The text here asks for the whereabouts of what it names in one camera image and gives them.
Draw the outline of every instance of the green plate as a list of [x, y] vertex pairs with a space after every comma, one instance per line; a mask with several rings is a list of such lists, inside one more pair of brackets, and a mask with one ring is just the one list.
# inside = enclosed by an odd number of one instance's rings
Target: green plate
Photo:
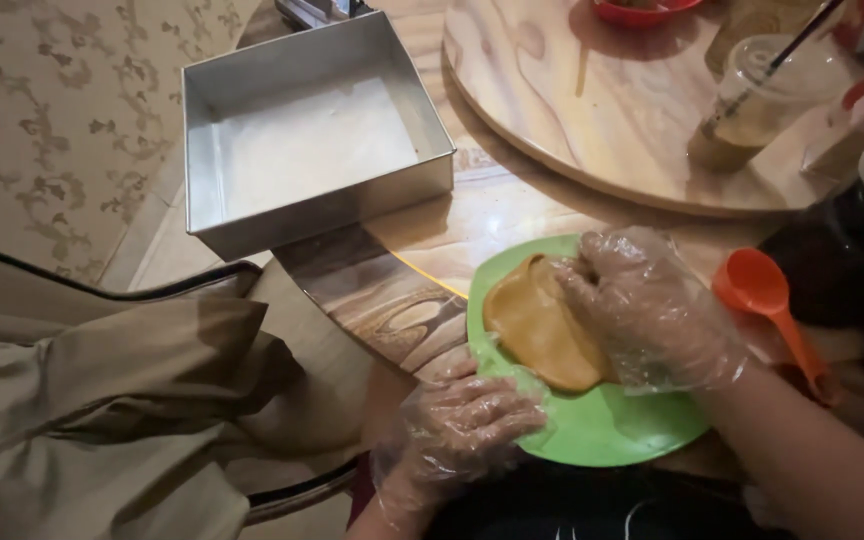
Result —
[[[482, 322], [486, 293], [535, 253], [574, 256], [577, 234], [517, 245], [485, 261], [468, 291], [468, 343], [479, 374], [516, 376], [527, 384], [512, 356], [496, 347]], [[519, 441], [523, 450], [545, 460], [583, 467], [618, 467], [664, 456], [689, 444], [708, 428], [687, 394], [628, 397], [622, 387], [603, 383], [579, 396], [552, 392], [550, 426]]]

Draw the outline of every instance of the baking pan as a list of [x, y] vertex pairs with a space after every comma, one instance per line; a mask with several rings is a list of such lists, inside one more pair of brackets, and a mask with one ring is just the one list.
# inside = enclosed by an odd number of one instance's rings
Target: baking pan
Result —
[[186, 230], [225, 261], [452, 190], [455, 144], [382, 11], [182, 73]]

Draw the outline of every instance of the gloved hand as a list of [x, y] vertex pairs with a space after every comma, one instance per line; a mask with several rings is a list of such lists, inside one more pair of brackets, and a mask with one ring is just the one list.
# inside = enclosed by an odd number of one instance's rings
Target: gloved hand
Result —
[[468, 350], [459, 354], [439, 380], [402, 401], [397, 425], [371, 452], [376, 496], [393, 526], [466, 483], [514, 468], [516, 440], [546, 424], [542, 394], [517, 392], [512, 377], [476, 376]]
[[722, 386], [751, 358], [712, 291], [653, 228], [586, 232], [578, 264], [556, 278], [579, 319], [605, 335], [627, 394]]

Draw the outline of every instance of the orange measuring spoon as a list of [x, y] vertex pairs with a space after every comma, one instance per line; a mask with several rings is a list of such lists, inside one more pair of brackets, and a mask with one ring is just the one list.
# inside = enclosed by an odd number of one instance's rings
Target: orange measuring spoon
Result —
[[754, 248], [733, 251], [715, 272], [712, 292], [730, 308], [771, 319], [805, 374], [812, 395], [828, 407], [839, 401], [838, 380], [799, 332], [789, 312], [788, 280], [769, 255]]

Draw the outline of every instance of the hand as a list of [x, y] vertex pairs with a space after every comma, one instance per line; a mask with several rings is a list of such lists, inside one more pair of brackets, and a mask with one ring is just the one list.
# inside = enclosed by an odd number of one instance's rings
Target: hand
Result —
[[522, 395], [511, 377], [475, 375], [464, 358], [402, 402], [399, 429], [372, 451], [379, 502], [393, 524], [434, 507], [462, 485], [512, 469], [516, 440], [546, 424], [541, 396]]
[[587, 232], [579, 261], [593, 278], [569, 265], [556, 277], [580, 320], [609, 336], [627, 391], [713, 387], [742, 372], [750, 352], [729, 314], [654, 229]]

